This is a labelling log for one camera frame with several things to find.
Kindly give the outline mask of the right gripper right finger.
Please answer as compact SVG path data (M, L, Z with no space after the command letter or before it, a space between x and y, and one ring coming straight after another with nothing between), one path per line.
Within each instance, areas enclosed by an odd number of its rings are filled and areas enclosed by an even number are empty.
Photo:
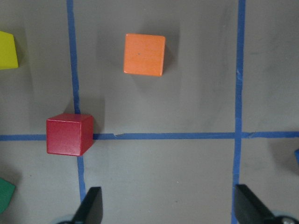
M245 184L235 186L234 213L240 224L273 224L274 214Z

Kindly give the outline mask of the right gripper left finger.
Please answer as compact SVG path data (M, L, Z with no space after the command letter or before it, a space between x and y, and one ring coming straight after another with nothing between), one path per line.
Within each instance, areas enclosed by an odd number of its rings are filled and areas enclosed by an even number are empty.
M100 224L103 219L103 201L101 187L91 187L77 212L72 224Z

